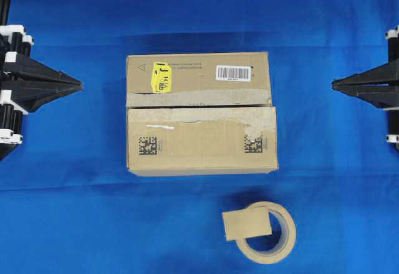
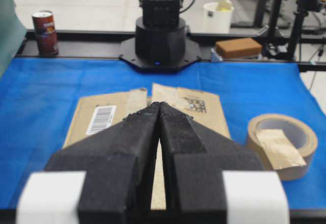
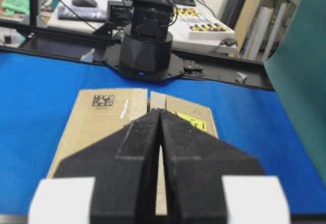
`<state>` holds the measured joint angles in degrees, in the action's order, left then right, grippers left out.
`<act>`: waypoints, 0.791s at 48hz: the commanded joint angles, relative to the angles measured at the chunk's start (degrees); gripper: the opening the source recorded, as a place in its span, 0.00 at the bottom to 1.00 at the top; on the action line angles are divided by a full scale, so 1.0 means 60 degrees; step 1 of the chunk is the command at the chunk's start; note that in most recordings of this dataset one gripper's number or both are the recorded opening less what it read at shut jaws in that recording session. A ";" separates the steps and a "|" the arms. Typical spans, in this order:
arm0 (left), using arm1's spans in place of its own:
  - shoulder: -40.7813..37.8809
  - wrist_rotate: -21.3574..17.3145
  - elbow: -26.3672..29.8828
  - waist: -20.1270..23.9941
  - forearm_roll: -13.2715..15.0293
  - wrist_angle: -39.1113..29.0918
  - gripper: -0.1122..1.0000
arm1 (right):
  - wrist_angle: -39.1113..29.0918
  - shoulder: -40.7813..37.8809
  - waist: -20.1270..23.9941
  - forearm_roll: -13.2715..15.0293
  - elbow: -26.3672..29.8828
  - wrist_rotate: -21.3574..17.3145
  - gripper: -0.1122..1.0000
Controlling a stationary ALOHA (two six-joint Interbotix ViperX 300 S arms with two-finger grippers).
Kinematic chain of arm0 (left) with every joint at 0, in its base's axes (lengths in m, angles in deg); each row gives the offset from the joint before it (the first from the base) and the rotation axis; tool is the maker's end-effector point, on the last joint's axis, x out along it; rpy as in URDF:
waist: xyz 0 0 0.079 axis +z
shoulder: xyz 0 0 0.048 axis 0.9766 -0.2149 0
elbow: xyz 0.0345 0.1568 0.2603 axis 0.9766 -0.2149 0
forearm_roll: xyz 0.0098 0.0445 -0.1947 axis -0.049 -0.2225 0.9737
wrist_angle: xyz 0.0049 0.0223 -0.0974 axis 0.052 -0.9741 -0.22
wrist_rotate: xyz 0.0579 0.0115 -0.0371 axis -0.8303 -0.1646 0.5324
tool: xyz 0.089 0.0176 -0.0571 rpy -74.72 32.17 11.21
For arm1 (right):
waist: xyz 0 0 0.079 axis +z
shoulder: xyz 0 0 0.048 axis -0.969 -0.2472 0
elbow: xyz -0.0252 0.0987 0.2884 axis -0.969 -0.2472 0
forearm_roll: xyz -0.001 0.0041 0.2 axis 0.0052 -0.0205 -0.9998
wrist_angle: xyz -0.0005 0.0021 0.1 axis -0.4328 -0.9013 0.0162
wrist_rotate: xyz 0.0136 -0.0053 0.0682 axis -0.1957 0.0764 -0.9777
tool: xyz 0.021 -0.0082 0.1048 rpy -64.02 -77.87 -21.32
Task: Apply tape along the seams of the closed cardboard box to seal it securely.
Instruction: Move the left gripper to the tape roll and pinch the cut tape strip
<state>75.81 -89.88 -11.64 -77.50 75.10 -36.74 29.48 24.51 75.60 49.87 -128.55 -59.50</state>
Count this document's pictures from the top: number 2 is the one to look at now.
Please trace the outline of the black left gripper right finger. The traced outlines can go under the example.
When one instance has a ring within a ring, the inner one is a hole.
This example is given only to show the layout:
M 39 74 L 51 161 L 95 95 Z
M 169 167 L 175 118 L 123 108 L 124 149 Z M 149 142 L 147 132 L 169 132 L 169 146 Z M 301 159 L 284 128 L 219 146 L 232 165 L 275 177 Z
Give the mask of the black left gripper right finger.
M 168 208 L 178 223 L 289 223 L 286 194 L 258 155 L 160 104 Z

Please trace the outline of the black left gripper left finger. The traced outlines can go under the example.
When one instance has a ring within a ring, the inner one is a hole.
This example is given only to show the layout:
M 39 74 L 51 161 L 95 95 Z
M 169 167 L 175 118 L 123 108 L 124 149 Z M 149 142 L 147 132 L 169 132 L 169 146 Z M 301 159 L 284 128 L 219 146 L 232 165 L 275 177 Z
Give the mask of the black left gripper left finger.
M 160 104 L 51 156 L 20 195 L 17 223 L 126 223 L 137 204 L 148 209 Z

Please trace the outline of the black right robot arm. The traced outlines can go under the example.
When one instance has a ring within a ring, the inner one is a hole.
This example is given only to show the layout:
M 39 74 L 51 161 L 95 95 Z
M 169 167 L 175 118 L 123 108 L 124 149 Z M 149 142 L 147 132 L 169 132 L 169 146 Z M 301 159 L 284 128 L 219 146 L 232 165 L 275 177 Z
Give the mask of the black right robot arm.
M 143 14 L 135 36 L 121 43 L 119 58 L 148 71 L 174 72 L 201 59 L 199 44 L 188 39 L 180 14 L 183 0 L 139 0 Z

